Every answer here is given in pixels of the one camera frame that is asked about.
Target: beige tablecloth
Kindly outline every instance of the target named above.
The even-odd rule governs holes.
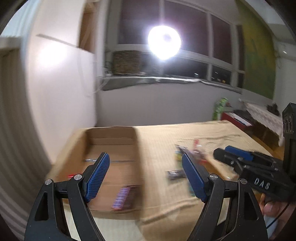
[[[144,174],[144,204],[140,230],[145,240],[187,240],[203,208],[203,203],[189,194],[187,179],[170,182],[166,171],[176,170],[175,144],[192,148],[199,139],[208,160],[224,179],[235,174],[213,159],[216,148],[228,145],[250,151],[269,153],[256,141],[228,121],[210,121],[161,126],[136,127]],[[223,205],[221,220],[225,218]]]

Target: open cardboard box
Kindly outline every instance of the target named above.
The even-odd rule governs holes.
[[[136,131],[133,127],[81,129],[66,146],[47,175],[55,182],[68,180],[68,175],[82,173],[88,165],[85,159],[97,159],[101,152],[110,156],[110,167],[96,198],[88,203],[92,214],[103,218],[138,219],[142,208],[142,175]],[[113,211],[112,204],[120,188],[139,185],[132,209]]]

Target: black wire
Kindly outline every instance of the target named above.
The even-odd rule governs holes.
[[[287,205],[285,206],[285,208],[281,211],[281,213],[266,227],[266,229],[268,229],[271,225],[273,225],[275,223],[276,220],[279,219],[279,217],[286,211],[286,209],[288,208],[288,206],[290,205],[291,201],[289,201],[287,203]]]

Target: human hand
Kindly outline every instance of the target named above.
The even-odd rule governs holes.
[[[276,218],[282,210],[286,207],[286,202],[268,202],[265,204],[265,194],[261,195],[261,199],[259,202],[259,206],[263,215],[267,215],[268,217]],[[289,207],[284,211],[284,213],[278,219],[278,225],[270,237],[270,240],[273,240],[286,225],[289,220],[291,214],[295,209],[295,204],[290,204]]]

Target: ceiling light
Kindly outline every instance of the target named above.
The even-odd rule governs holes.
[[[181,38],[175,29],[168,26],[157,26],[149,32],[148,44],[158,58],[165,60],[179,51]]]

